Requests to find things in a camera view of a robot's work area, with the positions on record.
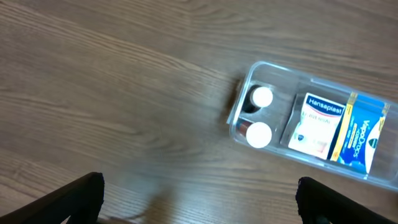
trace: white bottle cap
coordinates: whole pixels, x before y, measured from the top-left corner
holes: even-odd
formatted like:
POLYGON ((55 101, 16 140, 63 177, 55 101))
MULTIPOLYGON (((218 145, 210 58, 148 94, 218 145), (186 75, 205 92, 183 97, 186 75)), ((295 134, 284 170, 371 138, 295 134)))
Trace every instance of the white bottle cap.
POLYGON ((274 95, 271 90, 264 86, 256 88, 250 95, 251 103, 259 108, 269 106, 273 99, 274 95))
POLYGON ((266 147, 272 139, 271 128, 263 122, 253 123, 246 131, 246 140, 255 148, 266 147))

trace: wooden floor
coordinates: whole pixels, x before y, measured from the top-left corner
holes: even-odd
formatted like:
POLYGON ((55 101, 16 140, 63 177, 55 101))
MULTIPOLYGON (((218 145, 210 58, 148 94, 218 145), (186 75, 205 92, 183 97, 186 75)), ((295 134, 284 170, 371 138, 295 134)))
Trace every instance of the wooden floor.
POLYGON ((257 60, 398 101, 397 37, 391 0, 0 0, 0 215, 97 171, 106 223, 300 223, 302 176, 398 221, 225 124, 257 60))

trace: clear plastic container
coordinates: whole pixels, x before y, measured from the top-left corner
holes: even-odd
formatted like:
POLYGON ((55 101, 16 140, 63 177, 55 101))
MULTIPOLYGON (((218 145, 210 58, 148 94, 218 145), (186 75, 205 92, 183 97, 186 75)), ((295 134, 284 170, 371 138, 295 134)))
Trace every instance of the clear plastic container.
POLYGON ((244 124, 262 122, 271 128, 271 141, 268 140, 267 146, 259 149, 261 151, 398 191, 398 105, 396 103, 297 70, 269 62, 257 62, 239 85, 239 93, 228 118, 231 137, 250 147, 245 137, 246 130, 239 129, 242 122, 244 124), (272 103, 254 113, 246 113, 243 111, 243 104, 248 98, 248 91, 253 86, 268 87, 273 93, 272 103), (377 142, 369 173, 358 172, 350 166, 290 149, 284 144, 286 141, 284 131, 298 94, 312 93, 345 105, 352 92, 370 96, 391 105, 377 142))

